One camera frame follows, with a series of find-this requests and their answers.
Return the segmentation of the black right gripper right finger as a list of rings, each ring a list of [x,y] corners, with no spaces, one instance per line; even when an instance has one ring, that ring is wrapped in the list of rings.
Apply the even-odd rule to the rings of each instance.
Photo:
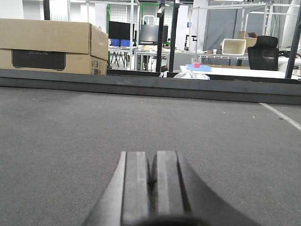
[[[158,151],[152,177],[159,215],[194,218],[206,226],[258,225],[214,192],[182,154]]]

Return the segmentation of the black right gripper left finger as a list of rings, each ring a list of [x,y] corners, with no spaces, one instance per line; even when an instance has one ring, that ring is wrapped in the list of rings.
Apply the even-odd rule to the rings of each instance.
[[[133,226],[150,214],[149,168],[145,152],[125,152],[84,226]]]

